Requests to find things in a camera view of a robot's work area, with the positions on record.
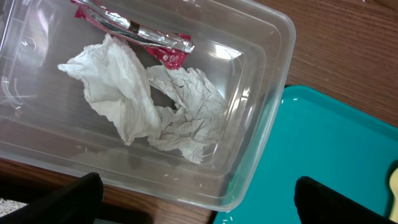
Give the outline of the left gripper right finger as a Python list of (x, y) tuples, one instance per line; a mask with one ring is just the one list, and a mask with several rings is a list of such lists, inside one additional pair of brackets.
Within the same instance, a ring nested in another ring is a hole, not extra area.
[(294, 203), (302, 224), (396, 224), (307, 176), (296, 181)]

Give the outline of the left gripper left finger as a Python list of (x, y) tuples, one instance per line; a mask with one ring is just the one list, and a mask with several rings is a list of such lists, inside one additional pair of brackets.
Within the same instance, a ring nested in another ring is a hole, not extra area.
[(104, 198), (101, 177), (91, 172), (15, 212), (1, 217), (1, 224), (91, 224)]

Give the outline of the pile of rice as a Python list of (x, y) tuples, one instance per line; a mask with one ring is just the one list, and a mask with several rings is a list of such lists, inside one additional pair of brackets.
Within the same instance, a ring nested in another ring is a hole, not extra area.
[(26, 205), (26, 203), (0, 198), (0, 217), (15, 212), (16, 210), (23, 208)]

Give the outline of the yellow plastic spoon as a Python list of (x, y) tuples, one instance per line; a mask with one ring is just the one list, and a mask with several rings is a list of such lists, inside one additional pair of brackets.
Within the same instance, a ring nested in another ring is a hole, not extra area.
[(398, 222), (398, 169), (395, 169), (389, 179), (389, 186), (393, 194), (393, 203), (389, 219)]

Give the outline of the white napkin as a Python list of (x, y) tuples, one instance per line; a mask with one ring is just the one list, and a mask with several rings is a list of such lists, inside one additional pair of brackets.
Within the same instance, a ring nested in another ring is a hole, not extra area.
[(227, 102), (197, 68), (144, 67), (125, 40), (106, 34), (58, 69), (83, 83), (85, 100), (127, 146), (146, 137), (199, 164), (204, 148), (222, 138)]

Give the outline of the red snack wrapper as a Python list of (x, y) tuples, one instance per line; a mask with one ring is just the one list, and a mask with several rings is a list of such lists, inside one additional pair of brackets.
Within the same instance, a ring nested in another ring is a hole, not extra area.
[(168, 34), (142, 26), (110, 11), (95, 0), (71, 0), (78, 6), (75, 17), (83, 18), (101, 30), (140, 45), (171, 70), (180, 68), (195, 48), (187, 34)]

